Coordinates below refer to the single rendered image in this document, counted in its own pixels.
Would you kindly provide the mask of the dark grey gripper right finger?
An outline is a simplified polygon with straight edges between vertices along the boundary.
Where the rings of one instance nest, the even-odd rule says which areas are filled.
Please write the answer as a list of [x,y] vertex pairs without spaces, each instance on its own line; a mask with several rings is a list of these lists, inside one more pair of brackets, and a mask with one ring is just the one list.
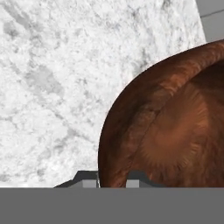
[[127,188],[163,187],[161,184],[149,180],[143,171],[131,171],[127,178]]

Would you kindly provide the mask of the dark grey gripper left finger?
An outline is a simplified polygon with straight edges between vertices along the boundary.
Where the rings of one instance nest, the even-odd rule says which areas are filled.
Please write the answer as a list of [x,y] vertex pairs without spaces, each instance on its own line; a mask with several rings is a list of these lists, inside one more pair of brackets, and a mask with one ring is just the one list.
[[98,171],[77,171],[73,179],[62,184],[56,185],[56,188],[98,188]]

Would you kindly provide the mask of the brown wooden bowl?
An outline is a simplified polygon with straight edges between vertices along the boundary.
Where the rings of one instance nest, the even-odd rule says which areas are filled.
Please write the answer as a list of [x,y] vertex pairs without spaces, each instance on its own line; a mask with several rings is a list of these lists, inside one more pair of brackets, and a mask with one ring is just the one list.
[[166,187],[224,187],[224,39],[175,54],[116,98],[98,150],[102,187],[132,171]]

